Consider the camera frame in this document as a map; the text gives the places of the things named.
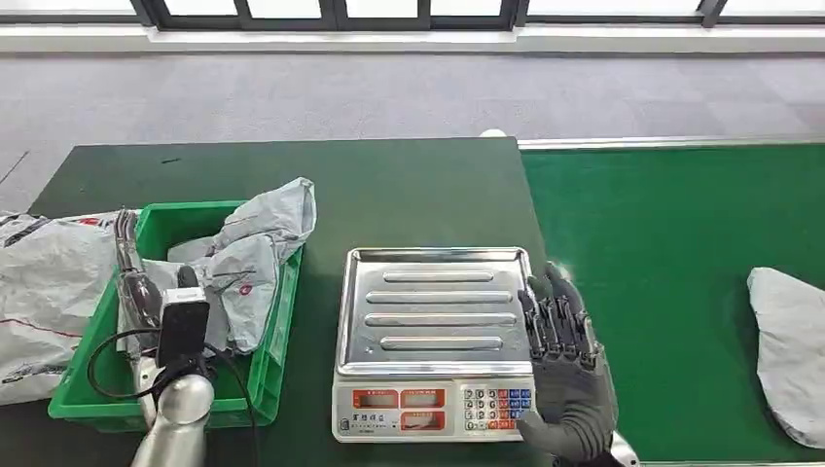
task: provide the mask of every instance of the robotic hand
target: robotic hand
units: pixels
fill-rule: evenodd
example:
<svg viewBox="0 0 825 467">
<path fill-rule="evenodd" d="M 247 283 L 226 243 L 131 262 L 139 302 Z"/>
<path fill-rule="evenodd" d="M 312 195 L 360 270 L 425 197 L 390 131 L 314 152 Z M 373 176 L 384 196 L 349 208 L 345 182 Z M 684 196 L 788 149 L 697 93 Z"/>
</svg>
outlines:
<svg viewBox="0 0 825 467">
<path fill-rule="evenodd" d="M 638 465 L 627 442 L 614 433 L 613 380 L 579 291 L 553 263 L 547 263 L 543 277 L 530 277 L 529 287 L 533 297 L 525 292 L 520 300 L 531 341 L 538 413 L 524 413 L 518 422 L 521 436 L 537 449 L 574 463 L 612 454 L 626 467 Z"/>
</svg>

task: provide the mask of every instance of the digital scale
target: digital scale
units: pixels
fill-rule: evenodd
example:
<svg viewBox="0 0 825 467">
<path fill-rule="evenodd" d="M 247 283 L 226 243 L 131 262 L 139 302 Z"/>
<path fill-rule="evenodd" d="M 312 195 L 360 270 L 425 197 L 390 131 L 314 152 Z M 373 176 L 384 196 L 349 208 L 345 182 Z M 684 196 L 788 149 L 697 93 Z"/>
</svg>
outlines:
<svg viewBox="0 0 825 467">
<path fill-rule="evenodd" d="M 534 410 L 520 248 L 348 253 L 332 392 L 342 443 L 521 441 Z"/>
</svg>

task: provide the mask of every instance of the black cable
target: black cable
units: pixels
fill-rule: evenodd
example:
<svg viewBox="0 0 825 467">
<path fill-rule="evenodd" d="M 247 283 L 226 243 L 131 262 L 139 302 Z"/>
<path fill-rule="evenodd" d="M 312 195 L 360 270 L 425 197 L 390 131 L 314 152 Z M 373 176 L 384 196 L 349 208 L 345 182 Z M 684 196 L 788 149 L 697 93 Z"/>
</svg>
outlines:
<svg viewBox="0 0 825 467">
<path fill-rule="evenodd" d="M 151 334 L 151 333 L 159 333 L 161 328 L 138 328 L 132 329 L 129 331 L 123 331 L 122 333 L 113 334 L 106 338 L 105 341 L 101 342 L 100 345 L 91 353 L 89 357 L 89 364 L 86 366 L 86 376 L 89 379 L 89 384 L 91 388 L 94 389 L 96 392 L 106 396 L 111 397 L 112 399 L 139 399 L 143 396 L 151 394 L 155 389 L 159 388 L 162 385 L 168 383 L 166 379 L 158 379 L 155 381 L 151 387 L 145 389 L 140 392 L 134 392 L 130 394 L 115 394 L 103 389 L 100 384 L 97 382 L 94 364 L 97 362 L 97 358 L 100 356 L 100 353 L 110 345 L 112 342 L 118 341 L 122 338 L 127 338 L 129 336 L 135 336 L 138 334 Z M 252 428 L 252 446 L 253 446 L 253 459 L 256 467 L 260 467 L 261 465 L 261 455 L 258 450 L 258 421 L 255 419 L 255 414 L 252 412 L 252 397 L 249 395 L 249 390 L 246 389 L 246 384 L 243 383 L 243 378 L 240 376 L 240 372 L 237 370 L 237 367 L 234 365 L 232 360 L 229 357 L 224 355 L 220 350 L 215 348 L 209 342 L 204 342 L 203 346 L 208 348 L 218 357 L 222 362 L 224 362 L 227 367 L 230 369 L 230 372 L 233 374 L 235 380 L 237 381 L 237 385 L 240 386 L 240 390 L 243 393 L 243 399 L 246 401 L 246 413 L 249 416 L 249 422 L 251 423 Z"/>
<path fill-rule="evenodd" d="M 246 413 L 249 415 L 249 422 L 251 423 L 252 428 L 252 450 L 253 450 L 253 459 L 256 466 L 261 465 L 261 454 L 258 451 L 258 422 L 255 420 L 255 414 L 252 413 L 252 397 L 249 395 L 249 390 L 246 388 L 246 384 L 243 383 L 243 378 L 240 377 L 240 372 L 237 370 L 237 367 L 233 364 L 232 360 L 229 357 L 224 355 L 220 350 L 215 348 L 211 343 L 204 342 L 203 346 L 208 348 L 218 357 L 222 362 L 224 362 L 227 367 L 229 367 L 230 372 L 232 372 L 235 380 L 237 381 L 237 385 L 240 386 L 241 392 L 243 392 L 243 398 L 246 399 Z"/>
<path fill-rule="evenodd" d="M 162 381 L 156 381 L 154 384 L 152 384 L 151 387 L 143 391 L 132 392 L 129 394 L 115 394 L 107 391 L 106 389 L 103 389 L 100 386 L 100 384 L 97 383 L 97 377 L 95 377 L 94 364 L 97 362 L 97 357 L 100 356 L 100 353 L 103 351 L 103 349 L 106 348 L 112 342 L 137 334 L 152 334 L 159 333 L 160 331 L 160 328 L 137 328 L 129 331 L 123 331 L 122 333 L 113 334 L 112 336 L 106 338 L 105 341 L 101 342 L 100 345 L 98 345 L 97 348 L 94 350 L 94 352 L 91 353 L 91 356 L 89 357 L 89 364 L 86 366 L 86 377 L 89 379 L 89 384 L 91 385 L 91 388 L 97 391 L 98 393 L 103 394 L 106 397 L 111 397 L 112 399 L 139 399 L 143 396 L 151 394 L 152 391 L 154 391 L 161 385 Z"/>
</svg>

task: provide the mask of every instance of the package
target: package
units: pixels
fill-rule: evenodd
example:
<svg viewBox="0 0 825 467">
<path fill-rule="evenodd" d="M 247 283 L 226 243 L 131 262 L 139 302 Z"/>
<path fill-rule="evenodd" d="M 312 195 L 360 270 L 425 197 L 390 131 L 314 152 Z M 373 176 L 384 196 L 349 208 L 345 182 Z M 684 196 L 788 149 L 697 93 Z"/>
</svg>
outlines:
<svg viewBox="0 0 825 467">
<path fill-rule="evenodd" d="M 825 449 L 825 292 L 771 268 L 754 268 L 747 284 L 771 411 L 794 441 Z"/>
<path fill-rule="evenodd" d="M 0 405 L 59 384 L 115 267 L 101 219 L 0 217 Z"/>
<path fill-rule="evenodd" d="M 304 244 L 316 221 L 314 185 L 298 178 L 243 203 L 215 235 L 170 248 L 168 262 L 143 263 L 161 291 L 175 286 L 181 266 L 191 266 L 210 303 L 206 341 L 251 353 L 263 339 L 279 267 Z M 119 316 L 119 331 L 126 329 Z M 123 341 L 119 349 L 136 350 L 133 341 Z"/>
</svg>

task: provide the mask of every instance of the wall baseboard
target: wall baseboard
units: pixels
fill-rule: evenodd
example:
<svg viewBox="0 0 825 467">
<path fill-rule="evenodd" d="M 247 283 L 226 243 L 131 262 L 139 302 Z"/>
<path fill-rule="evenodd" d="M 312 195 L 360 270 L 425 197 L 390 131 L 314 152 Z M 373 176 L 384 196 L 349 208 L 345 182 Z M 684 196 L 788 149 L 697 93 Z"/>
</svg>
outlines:
<svg viewBox="0 0 825 467">
<path fill-rule="evenodd" d="M 0 26 L 0 53 L 825 53 L 825 25 L 530 25 L 511 31 L 174 32 L 132 24 Z"/>
</svg>

